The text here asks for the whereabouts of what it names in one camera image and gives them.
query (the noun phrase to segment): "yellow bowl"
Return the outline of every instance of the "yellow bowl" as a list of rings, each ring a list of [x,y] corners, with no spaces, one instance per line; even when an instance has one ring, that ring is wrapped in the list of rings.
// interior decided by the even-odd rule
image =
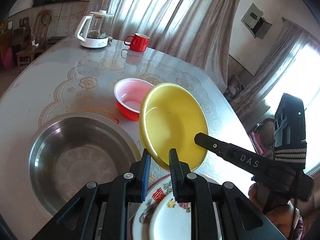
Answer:
[[[169,171],[169,150],[176,148],[179,160],[193,171],[207,150],[194,142],[197,133],[208,134],[204,113],[183,87],[161,83],[146,94],[140,108],[140,137],[152,158]]]

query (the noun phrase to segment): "kettle lid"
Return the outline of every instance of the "kettle lid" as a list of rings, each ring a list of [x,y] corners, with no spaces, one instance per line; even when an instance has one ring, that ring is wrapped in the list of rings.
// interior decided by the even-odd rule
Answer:
[[[113,17],[114,16],[114,14],[109,14],[105,10],[99,10],[98,12],[90,12],[90,13],[93,15],[96,15],[96,16],[100,16],[100,17]]]

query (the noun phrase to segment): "table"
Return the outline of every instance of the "table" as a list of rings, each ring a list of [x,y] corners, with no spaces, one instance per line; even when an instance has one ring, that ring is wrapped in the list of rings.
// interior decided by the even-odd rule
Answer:
[[[61,41],[64,38],[65,37],[61,37],[61,36],[49,38],[46,42],[46,48],[48,49],[52,47],[54,44],[56,44],[57,42]]]
[[[67,37],[44,52],[8,88],[0,101],[0,213],[19,240],[30,239],[51,218],[32,191],[28,174],[28,143],[51,118],[73,111],[103,115],[124,128],[142,153],[138,122],[116,109],[115,83],[144,79],[154,85],[172,82],[198,100],[209,135],[253,151],[236,114],[199,68],[153,49],[144,53],[114,40],[104,49],[86,49]],[[197,172],[219,183],[232,181],[245,194],[251,175],[208,152]],[[167,174],[154,161],[150,182]]]

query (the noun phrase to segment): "glass kettle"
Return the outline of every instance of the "glass kettle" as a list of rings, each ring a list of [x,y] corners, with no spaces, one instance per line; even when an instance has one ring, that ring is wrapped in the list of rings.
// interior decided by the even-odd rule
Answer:
[[[88,48],[107,46],[108,31],[113,17],[113,14],[108,14],[104,10],[83,16],[75,32],[75,36],[81,40],[80,44]]]

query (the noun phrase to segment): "sunlight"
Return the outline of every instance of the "sunlight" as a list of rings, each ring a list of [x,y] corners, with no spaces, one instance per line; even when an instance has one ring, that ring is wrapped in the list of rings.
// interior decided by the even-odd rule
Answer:
[[[305,172],[310,171],[320,163],[318,149],[318,118],[320,107],[320,95],[312,101],[318,89],[320,74],[320,55],[310,46],[305,46],[298,52],[291,67],[265,97],[270,111],[274,114],[278,108],[283,93],[301,98],[306,109],[306,141],[307,159]]]

